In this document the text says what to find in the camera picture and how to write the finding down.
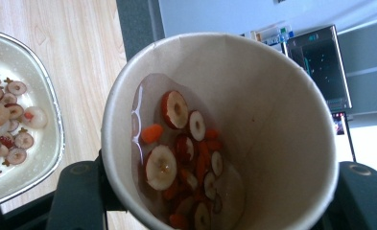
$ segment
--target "black screen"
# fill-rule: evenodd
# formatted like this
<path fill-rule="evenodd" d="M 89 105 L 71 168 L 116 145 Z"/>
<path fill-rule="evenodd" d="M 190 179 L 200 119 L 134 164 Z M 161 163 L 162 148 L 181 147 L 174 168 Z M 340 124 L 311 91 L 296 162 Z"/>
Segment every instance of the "black screen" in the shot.
<path fill-rule="evenodd" d="M 351 107 L 334 26 L 289 39 L 287 51 L 316 83 L 331 110 Z"/>

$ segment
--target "paper cup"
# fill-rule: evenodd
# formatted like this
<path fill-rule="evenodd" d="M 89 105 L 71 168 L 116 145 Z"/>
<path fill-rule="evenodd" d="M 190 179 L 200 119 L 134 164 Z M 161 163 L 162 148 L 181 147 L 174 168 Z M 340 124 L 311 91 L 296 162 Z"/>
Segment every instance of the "paper cup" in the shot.
<path fill-rule="evenodd" d="M 150 229 L 170 228 L 148 208 L 132 172 L 138 164 L 131 155 L 134 96 L 153 73 L 197 95 L 224 136 L 224 158 L 241 180 L 227 179 L 224 196 L 241 205 L 224 206 L 231 215 L 214 216 L 214 229 L 309 229 L 316 223 L 338 178 L 327 105 L 293 61 L 229 34 L 160 40 L 137 54 L 114 83 L 104 117 L 103 159 L 115 194 L 135 217 Z"/>

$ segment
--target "wooden table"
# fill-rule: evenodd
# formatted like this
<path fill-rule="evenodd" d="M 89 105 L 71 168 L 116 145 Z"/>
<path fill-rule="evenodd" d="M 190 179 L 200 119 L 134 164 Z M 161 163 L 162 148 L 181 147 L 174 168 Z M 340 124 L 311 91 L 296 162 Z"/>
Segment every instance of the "wooden table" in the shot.
<path fill-rule="evenodd" d="M 9 212 L 54 191 L 66 166 L 94 160 L 111 85 L 126 64 L 115 0 L 0 1 L 0 32 L 32 49 L 56 89 L 65 130 L 63 159 L 47 179 L 3 203 Z M 130 213 L 108 213 L 110 229 L 145 229 Z"/>

